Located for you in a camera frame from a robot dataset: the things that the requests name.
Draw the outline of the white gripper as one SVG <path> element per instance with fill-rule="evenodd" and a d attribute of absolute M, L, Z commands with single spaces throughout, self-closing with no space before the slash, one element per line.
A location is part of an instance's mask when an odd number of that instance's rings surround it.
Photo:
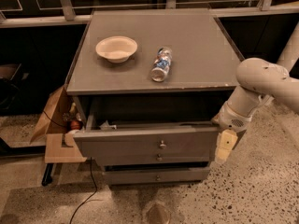
<path fill-rule="evenodd" d="M 217 164 L 226 163 L 238 139 L 236 133 L 245 131 L 251 120 L 252 117 L 243 117 L 235 113 L 227 103 L 221 107 L 219 115 L 215 115 L 211 119 L 213 124 L 220 124 L 224 130 L 217 137 L 215 150 L 215 162 Z"/>

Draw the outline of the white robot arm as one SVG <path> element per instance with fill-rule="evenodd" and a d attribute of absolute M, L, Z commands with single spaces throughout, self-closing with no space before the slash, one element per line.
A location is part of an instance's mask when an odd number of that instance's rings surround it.
<path fill-rule="evenodd" d="M 276 99 L 292 111 L 299 112 L 299 80 L 290 71 L 299 58 L 299 22 L 277 63 L 248 58 L 236 68 L 239 83 L 212 121 L 220 126 L 215 162 L 224 164 L 237 144 L 239 135 L 252 121 L 256 110 Z"/>

